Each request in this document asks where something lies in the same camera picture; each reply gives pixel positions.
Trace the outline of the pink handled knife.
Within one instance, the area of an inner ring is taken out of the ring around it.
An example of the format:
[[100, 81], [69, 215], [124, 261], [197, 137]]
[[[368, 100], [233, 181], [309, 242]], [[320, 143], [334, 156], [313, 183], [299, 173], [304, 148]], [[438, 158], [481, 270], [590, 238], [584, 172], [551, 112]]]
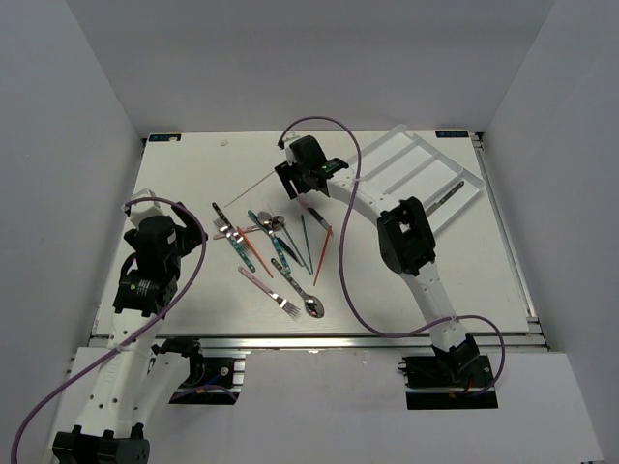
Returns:
[[301, 206], [326, 230], [328, 231], [331, 224], [321, 216], [306, 200], [299, 201]]

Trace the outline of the teal chopstick long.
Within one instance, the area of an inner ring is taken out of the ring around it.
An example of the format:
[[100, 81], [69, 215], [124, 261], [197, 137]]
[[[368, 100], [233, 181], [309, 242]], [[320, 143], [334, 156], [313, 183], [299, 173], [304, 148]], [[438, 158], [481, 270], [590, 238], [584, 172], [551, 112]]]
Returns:
[[288, 242], [292, 245], [292, 248], [294, 249], [296, 256], [298, 258], [298, 261], [301, 263], [302, 266], [306, 267], [307, 263], [305, 261], [305, 259], [303, 258], [303, 255], [301, 254], [300, 250], [297, 248], [295, 242], [293, 241], [291, 235], [289, 234], [286, 226], [285, 226], [285, 218], [284, 216], [281, 215], [277, 215], [275, 216], [275, 220], [276, 223], [278, 224], [279, 228], [283, 231], [285, 237], [287, 238]]

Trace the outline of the teal chopstick short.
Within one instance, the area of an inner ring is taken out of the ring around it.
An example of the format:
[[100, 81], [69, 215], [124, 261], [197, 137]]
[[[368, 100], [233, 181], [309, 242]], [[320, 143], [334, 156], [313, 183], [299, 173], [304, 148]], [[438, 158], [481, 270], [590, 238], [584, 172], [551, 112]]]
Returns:
[[302, 224], [302, 230], [303, 230], [303, 234], [304, 234], [304, 241], [305, 241], [306, 251], [307, 251], [308, 260], [309, 260], [309, 274], [313, 275], [313, 263], [312, 263], [312, 257], [311, 257], [311, 251], [310, 251], [309, 233], [308, 233], [308, 229], [307, 229], [307, 224], [306, 224], [305, 216], [303, 214], [300, 215], [300, 221], [301, 221], [301, 224]]

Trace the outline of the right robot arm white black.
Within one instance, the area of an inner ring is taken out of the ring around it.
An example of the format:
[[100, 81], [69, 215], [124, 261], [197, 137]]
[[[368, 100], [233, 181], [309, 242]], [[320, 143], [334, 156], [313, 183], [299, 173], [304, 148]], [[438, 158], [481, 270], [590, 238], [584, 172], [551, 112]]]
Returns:
[[436, 241], [422, 202], [410, 196], [396, 199], [369, 185], [361, 176], [361, 156], [352, 165], [327, 159], [317, 139], [306, 135], [278, 141], [286, 161], [275, 171], [290, 198], [318, 191], [347, 205], [342, 232], [357, 212], [377, 230], [378, 246], [387, 268], [400, 276], [412, 293], [427, 323], [438, 377], [456, 386], [468, 378], [479, 357], [473, 336], [458, 320], [436, 264]]

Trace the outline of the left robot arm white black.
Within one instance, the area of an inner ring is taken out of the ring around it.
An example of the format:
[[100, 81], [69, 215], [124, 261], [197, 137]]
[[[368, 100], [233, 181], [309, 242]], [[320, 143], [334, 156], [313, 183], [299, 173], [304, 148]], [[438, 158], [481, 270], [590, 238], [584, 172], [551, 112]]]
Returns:
[[112, 333], [95, 385], [73, 428], [56, 433], [52, 453], [61, 463], [145, 463], [147, 420], [180, 383], [192, 386], [204, 361], [189, 341], [154, 348], [166, 310], [180, 299], [181, 260], [208, 237], [186, 214], [136, 220], [124, 239], [133, 248], [121, 268]]

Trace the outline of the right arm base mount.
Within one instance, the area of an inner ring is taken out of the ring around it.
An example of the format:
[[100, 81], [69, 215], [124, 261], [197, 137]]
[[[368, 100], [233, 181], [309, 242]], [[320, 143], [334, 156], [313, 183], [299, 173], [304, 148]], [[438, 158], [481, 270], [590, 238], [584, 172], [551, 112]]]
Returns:
[[404, 377], [409, 411], [491, 410], [498, 408], [494, 387], [481, 392], [493, 379], [487, 356], [480, 356], [458, 377], [435, 357], [403, 358], [397, 369]]

